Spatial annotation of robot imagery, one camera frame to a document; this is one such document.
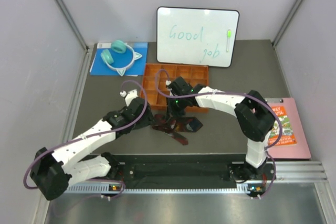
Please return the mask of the orange treehouse book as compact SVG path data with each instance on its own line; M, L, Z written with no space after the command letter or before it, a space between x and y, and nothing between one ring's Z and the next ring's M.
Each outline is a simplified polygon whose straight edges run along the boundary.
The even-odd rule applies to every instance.
M280 140L277 142L276 146L286 146L286 145L296 145L297 140L292 128L292 125L290 123L288 114L286 112L286 109L284 106L272 106L271 107L275 114L278 116L281 125L282 125L282 135ZM275 121L274 127L272 131L270 132L270 136L268 139L268 145L271 146L279 136L279 123L278 121Z

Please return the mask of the green whiteboard marker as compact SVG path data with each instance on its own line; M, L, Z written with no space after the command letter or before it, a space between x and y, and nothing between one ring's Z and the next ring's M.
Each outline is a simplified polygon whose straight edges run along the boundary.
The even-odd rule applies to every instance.
M227 31L227 41L226 41L226 51L229 52L230 48L230 39L231 39L232 31L229 29Z

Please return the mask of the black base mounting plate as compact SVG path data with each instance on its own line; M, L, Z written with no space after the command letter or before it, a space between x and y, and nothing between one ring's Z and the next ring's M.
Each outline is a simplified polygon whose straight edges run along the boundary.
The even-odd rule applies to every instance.
M222 181L246 182L271 180L273 163L264 161L254 168L243 154L120 154L113 155L121 175L132 180L150 177L214 178Z

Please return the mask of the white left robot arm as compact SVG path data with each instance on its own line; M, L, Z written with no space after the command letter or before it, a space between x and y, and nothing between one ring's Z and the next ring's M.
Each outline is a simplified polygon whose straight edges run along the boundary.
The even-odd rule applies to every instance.
M120 110L108 112L95 125L73 140L57 147L38 150L29 167L29 177L47 201L60 197L68 187L96 177L114 180L119 174L112 154L103 153L87 159L93 151L131 131L154 121L147 100L126 97Z

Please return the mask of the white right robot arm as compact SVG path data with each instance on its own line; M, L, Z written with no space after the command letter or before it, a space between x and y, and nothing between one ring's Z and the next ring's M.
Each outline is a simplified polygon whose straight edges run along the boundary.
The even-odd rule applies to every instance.
M182 77L166 81L165 85L170 91L166 98L168 113L173 117L183 116L187 107L213 109L234 116L247 137L246 176L256 180L264 174L267 137L276 117L259 92L228 93L203 84L193 87Z

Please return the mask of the white dry-erase board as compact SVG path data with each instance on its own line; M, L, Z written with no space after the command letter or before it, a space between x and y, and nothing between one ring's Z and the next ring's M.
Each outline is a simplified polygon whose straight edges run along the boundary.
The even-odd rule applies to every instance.
M156 12L158 62L230 67L239 17L237 10L159 7ZM229 29L232 35L227 52Z

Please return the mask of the orange wooden compartment tray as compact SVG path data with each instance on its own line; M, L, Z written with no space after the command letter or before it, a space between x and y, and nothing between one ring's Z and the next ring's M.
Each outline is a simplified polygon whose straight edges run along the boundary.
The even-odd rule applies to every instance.
M158 81L155 81L156 74L159 75ZM168 95L169 91L165 86L167 76L171 81L182 77L193 87L197 84L207 86L209 83L208 66L147 63L142 86L148 96L148 102L154 110L164 111L166 109L166 98L157 92L155 84L158 83L159 89Z

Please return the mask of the blue folder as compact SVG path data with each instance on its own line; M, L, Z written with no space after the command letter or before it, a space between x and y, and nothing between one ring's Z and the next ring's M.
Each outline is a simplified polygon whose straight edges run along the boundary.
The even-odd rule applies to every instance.
M147 42L128 44L120 40L98 43L90 73L94 76L141 76L144 74Z

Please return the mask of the red patterned necktie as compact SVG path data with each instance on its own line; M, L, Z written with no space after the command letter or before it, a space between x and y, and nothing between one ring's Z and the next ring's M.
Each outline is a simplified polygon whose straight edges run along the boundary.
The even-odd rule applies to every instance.
M163 114L156 114L154 119L155 123L152 125L152 129L164 132L182 145L188 145L188 139L182 136L180 132L196 133L203 127L202 122L194 116L172 118Z

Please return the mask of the pink clipboard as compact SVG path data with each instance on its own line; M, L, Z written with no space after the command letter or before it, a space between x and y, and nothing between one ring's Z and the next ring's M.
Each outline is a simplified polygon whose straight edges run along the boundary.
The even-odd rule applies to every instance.
M268 150L269 154L275 159L310 159L311 153L303 131L295 100L293 98L269 98L267 101L270 107L285 107L297 140L296 145L275 145Z

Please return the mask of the teal cat-ear headphones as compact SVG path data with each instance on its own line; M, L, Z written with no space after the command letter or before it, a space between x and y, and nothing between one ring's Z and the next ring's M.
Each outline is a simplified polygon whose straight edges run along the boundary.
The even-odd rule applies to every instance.
M121 40L102 43L99 46L102 49L100 57L103 63L121 77L133 67L137 60L143 57L141 53L136 52L130 45Z

